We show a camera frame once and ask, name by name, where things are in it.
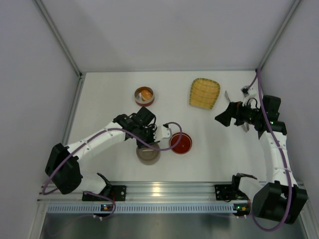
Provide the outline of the metal tongs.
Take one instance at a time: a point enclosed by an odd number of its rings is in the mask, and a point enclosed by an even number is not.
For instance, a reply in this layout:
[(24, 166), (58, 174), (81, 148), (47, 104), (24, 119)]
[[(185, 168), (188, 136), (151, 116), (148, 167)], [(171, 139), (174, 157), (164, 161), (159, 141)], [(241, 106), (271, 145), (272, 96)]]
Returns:
[[(227, 91), (224, 92), (224, 97), (227, 100), (227, 102), (229, 102), (229, 103), (231, 102)], [(241, 125), (241, 127), (245, 133), (247, 133), (249, 131), (249, 125), (246, 122), (243, 125)]]

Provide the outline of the beige lid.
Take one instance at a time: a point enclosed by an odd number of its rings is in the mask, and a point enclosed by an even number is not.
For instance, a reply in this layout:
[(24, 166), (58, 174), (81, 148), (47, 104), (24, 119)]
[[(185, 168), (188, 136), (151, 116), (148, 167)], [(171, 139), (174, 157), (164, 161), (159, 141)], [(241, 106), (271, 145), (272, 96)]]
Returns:
[(160, 159), (160, 151), (154, 150), (151, 148), (143, 147), (143, 148), (136, 148), (136, 154), (138, 159), (154, 159), (159, 158)]

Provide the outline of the beige steel container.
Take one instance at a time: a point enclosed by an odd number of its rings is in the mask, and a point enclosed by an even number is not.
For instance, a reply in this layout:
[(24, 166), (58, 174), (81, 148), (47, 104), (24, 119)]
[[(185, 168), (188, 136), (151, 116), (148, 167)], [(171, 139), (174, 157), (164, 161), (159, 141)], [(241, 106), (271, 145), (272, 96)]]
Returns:
[(140, 163), (144, 164), (144, 165), (154, 165), (155, 163), (157, 163), (159, 160), (159, 158), (154, 158), (154, 159), (142, 159), (139, 158)]

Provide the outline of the orange food piece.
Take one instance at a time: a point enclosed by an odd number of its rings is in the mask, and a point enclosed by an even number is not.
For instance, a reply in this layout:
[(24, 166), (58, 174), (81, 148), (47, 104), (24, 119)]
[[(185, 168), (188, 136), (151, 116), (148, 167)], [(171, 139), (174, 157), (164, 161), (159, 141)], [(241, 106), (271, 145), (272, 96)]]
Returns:
[(144, 89), (141, 91), (141, 97), (143, 101), (148, 101), (153, 97), (153, 95), (149, 90)]

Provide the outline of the red lid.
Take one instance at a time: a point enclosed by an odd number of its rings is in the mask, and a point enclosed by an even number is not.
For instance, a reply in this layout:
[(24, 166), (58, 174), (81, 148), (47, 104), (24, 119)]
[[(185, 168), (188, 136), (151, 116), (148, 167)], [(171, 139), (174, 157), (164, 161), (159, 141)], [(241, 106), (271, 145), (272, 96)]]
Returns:
[(171, 139), (169, 140), (169, 146), (172, 147), (172, 151), (176, 154), (186, 154), (188, 153), (192, 148), (192, 139), (187, 133), (182, 133), (182, 137), (180, 142), (173, 147), (177, 143), (177, 140), (179, 139), (179, 133), (175, 133)]

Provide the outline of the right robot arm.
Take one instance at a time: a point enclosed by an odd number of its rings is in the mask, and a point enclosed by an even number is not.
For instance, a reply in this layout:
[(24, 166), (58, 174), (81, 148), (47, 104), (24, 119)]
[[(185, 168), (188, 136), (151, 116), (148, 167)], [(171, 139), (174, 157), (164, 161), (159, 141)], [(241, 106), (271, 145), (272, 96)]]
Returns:
[(230, 126), (232, 119), (236, 126), (253, 125), (266, 165), (265, 185), (253, 175), (237, 173), (225, 189), (220, 185), (215, 189), (218, 200), (250, 200), (255, 217), (293, 224), (308, 195), (305, 189), (298, 187), (290, 169), (286, 125), (278, 120), (280, 104), (280, 98), (264, 95), (260, 108), (253, 109), (250, 103), (230, 102), (227, 109), (215, 117), (224, 126)]

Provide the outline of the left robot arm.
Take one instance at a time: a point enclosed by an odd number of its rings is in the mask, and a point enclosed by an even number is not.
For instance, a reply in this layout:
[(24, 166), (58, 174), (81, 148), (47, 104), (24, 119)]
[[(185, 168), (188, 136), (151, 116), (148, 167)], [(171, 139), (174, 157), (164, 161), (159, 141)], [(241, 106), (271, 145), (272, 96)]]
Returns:
[(86, 173), (85, 163), (110, 146), (130, 138), (135, 138), (138, 146), (154, 144), (155, 123), (156, 116), (145, 107), (129, 116), (118, 115), (106, 127), (83, 140), (53, 146), (45, 173), (63, 195), (75, 190), (104, 193), (111, 186), (110, 182), (101, 173)]

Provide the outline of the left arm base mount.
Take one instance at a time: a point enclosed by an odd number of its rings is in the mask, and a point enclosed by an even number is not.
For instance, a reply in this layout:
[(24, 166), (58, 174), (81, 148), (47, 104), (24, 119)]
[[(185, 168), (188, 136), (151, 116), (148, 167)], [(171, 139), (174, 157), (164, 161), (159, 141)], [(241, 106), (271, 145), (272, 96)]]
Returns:
[(126, 200), (126, 189), (125, 185), (111, 185), (106, 186), (100, 194), (92, 195), (88, 193), (82, 194), (82, 201), (107, 201), (106, 198), (111, 199), (112, 201), (125, 201)]

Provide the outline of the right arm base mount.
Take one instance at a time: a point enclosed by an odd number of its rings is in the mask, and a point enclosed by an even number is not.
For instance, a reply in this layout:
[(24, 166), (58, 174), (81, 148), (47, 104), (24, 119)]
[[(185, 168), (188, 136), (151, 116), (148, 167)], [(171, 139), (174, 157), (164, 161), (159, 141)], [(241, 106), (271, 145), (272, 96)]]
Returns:
[(215, 197), (217, 201), (230, 202), (233, 200), (248, 200), (246, 194), (233, 184), (216, 184), (214, 185)]

